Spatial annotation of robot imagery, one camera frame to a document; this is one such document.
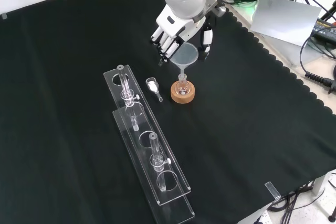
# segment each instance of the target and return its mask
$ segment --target wooden stand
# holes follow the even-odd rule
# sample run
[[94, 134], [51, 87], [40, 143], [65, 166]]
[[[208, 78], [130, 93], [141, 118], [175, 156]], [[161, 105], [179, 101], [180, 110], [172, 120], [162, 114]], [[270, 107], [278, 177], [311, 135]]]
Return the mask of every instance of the wooden stand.
[[172, 87], [170, 88], [170, 95], [172, 96], [172, 99], [175, 102], [180, 103], [180, 104], [186, 104], [186, 103], [191, 102], [195, 97], [195, 87], [194, 87], [194, 85], [191, 82], [188, 81], [188, 83], [190, 85], [190, 92], [188, 94], [181, 95], [181, 94], [176, 93], [176, 91], [175, 91], [177, 83], [178, 83], [178, 81], [175, 82], [172, 85]]

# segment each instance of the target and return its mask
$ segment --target acrylic test tube rack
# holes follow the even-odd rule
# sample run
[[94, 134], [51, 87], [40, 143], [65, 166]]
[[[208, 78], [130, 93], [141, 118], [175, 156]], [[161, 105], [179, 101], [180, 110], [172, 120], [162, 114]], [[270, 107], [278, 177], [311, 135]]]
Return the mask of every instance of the acrylic test tube rack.
[[104, 73], [117, 110], [113, 112], [158, 224], [179, 224], [195, 216], [191, 188], [130, 67]]

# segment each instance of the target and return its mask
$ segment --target black cloth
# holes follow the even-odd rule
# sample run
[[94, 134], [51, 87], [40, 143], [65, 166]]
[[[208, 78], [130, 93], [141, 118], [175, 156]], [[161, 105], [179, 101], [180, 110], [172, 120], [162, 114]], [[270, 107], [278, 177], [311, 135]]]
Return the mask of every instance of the black cloth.
[[174, 103], [179, 71], [149, 43], [164, 5], [50, 0], [0, 21], [0, 223], [154, 223], [103, 77], [119, 64], [191, 186], [190, 223], [236, 223], [273, 200], [266, 182], [284, 195], [336, 168], [335, 116], [231, 13], [186, 70], [194, 101]]

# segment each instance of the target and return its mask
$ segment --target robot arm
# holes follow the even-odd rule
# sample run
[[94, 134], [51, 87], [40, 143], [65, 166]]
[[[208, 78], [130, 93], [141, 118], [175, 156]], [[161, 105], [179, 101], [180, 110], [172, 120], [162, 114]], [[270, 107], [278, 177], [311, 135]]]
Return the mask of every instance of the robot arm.
[[156, 19], [159, 25], [151, 37], [157, 45], [161, 62], [167, 61], [183, 43], [191, 39], [200, 29], [203, 43], [201, 51], [209, 53], [212, 43], [212, 29], [205, 15], [213, 11], [221, 17], [226, 9], [217, 6], [217, 0], [165, 0], [166, 6]]

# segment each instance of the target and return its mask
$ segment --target white floor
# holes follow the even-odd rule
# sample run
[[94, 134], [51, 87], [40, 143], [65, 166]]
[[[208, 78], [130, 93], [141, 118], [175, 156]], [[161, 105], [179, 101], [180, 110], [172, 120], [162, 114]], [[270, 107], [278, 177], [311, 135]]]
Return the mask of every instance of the white floor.
[[[336, 175], [331, 175], [330, 182], [336, 185]], [[312, 192], [307, 192], [299, 195], [295, 208], [305, 206], [311, 203], [316, 197]], [[328, 217], [332, 214], [336, 207], [336, 190], [328, 183], [323, 195], [310, 206], [294, 210], [290, 223], [304, 224], [330, 224]], [[279, 224], [282, 212], [266, 212], [261, 218], [263, 224]]]

